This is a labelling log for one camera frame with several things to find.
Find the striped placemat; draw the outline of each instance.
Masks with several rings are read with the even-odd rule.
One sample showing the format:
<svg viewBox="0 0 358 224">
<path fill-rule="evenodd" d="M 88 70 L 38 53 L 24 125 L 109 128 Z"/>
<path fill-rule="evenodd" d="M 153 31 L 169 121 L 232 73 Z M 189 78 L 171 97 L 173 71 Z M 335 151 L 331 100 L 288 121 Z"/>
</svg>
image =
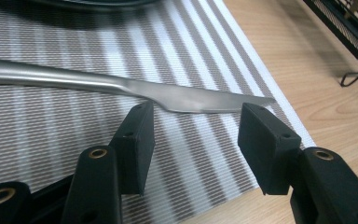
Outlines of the striped placemat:
<svg viewBox="0 0 358 224">
<path fill-rule="evenodd" d="M 166 0 L 98 15 L 0 1 L 0 59 L 152 82 L 274 97 L 278 118 L 313 142 L 223 1 Z M 0 182 L 37 190 L 71 174 L 79 153 L 106 145 L 140 99 L 0 86 Z M 145 196 L 124 196 L 126 223 L 173 223 L 257 187 L 237 147 L 240 114 L 155 107 Z"/>
</svg>

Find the knife handle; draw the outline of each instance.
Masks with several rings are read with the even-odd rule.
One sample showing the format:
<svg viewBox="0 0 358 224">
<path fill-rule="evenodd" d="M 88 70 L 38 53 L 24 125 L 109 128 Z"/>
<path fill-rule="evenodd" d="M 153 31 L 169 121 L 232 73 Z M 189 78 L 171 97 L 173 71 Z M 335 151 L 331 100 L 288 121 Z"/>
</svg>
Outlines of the knife handle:
<svg viewBox="0 0 358 224">
<path fill-rule="evenodd" d="M 127 88 L 133 81 L 124 77 L 0 60 L 0 84 L 136 95 Z"/>
</svg>

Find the silver knife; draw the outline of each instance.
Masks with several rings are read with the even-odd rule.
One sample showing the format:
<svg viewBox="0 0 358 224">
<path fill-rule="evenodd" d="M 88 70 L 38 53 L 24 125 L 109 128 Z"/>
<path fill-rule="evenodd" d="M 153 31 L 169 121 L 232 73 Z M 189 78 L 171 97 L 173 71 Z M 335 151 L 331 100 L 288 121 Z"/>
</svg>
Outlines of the silver knife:
<svg viewBox="0 0 358 224">
<path fill-rule="evenodd" d="M 0 84 L 55 87 L 144 97 L 168 111 L 180 113 L 240 112 L 243 103 L 269 105 L 275 102 L 268 97 L 209 91 L 1 60 Z"/>
</svg>

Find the wooden table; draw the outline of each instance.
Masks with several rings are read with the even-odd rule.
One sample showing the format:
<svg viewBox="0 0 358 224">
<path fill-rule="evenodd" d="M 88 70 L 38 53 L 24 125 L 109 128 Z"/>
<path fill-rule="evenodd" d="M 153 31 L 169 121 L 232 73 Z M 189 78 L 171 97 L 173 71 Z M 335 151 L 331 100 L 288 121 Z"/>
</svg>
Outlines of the wooden table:
<svg viewBox="0 0 358 224">
<path fill-rule="evenodd" d="M 317 146 L 358 175 L 358 82 L 338 84 L 357 60 L 301 0 L 225 3 Z M 294 223 L 289 200 L 254 189 L 185 223 Z"/>
</svg>

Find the metal table knife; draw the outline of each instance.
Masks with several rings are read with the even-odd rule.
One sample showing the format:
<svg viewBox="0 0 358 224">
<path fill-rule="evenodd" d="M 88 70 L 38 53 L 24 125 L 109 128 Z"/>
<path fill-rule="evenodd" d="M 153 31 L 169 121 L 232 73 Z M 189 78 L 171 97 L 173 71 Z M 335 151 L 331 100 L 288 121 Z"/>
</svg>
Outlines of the metal table knife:
<svg viewBox="0 0 358 224">
<path fill-rule="evenodd" d="M 243 103 L 269 105 L 272 98 L 140 81 L 0 60 L 0 84 L 98 91 L 150 99 L 180 113 L 231 113 Z"/>
</svg>

